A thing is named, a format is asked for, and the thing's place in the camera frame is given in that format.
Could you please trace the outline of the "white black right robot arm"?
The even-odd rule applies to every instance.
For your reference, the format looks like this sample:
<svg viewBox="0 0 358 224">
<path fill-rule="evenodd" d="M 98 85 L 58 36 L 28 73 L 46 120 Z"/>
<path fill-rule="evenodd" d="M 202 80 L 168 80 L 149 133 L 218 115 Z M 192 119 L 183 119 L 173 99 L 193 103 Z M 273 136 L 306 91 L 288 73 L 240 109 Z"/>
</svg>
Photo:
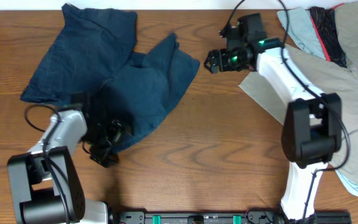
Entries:
<svg viewBox="0 0 358 224">
<path fill-rule="evenodd" d="M 290 162 L 280 206 L 285 223 L 314 218 L 314 198 L 322 173 L 341 148 L 341 99 L 325 94 L 299 70 L 278 38 L 267 37 L 259 13 L 242 16 L 219 32 L 226 48 L 211 50 L 204 66 L 211 73 L 254 70 L 287 106 L 282 148 Z"/>
</svg>

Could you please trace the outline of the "dark blue denim shorts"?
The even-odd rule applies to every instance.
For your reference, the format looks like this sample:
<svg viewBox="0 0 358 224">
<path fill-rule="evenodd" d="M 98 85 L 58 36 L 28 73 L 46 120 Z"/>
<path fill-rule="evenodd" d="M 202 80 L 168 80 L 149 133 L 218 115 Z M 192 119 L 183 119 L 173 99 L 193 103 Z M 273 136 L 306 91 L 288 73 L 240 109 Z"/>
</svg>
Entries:
<svg viewBox="0 0 358 224">
<path fill-rule="evenodd" d="M 146 54 L 135 52 L 135 12 L 65 4 L 62 13 L 65 25 L 21 100 L 60 106 L 73 94 L 87 92 L 96 121 L 116 119 L 133 128 L 112 150 L 137 144 L 176 107 L 200 62 L 180 50 L 175 34 Z"/>
</svg>

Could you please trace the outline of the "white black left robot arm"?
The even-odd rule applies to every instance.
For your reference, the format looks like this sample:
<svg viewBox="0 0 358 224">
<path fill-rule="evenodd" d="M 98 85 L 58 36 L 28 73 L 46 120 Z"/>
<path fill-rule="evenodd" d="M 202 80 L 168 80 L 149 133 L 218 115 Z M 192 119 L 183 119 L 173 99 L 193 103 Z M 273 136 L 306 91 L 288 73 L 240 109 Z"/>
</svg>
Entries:
<svg viewBox="0 0 358 224">
<path fill-rule="evenodd" d="M 107 203 L 85 197 L 72 156 L 78 144 L 88 144 L 92 161 L 105 168 L 117 164 L 111 148 L 131 126 L 108 117 L 87 94 L 73 95 L 64 106 L 33 104 L 24 113 L 36 107 L 51 110 L 49 127 L 7 162 L 16 223 L 117 223 Z"/>
</svg>

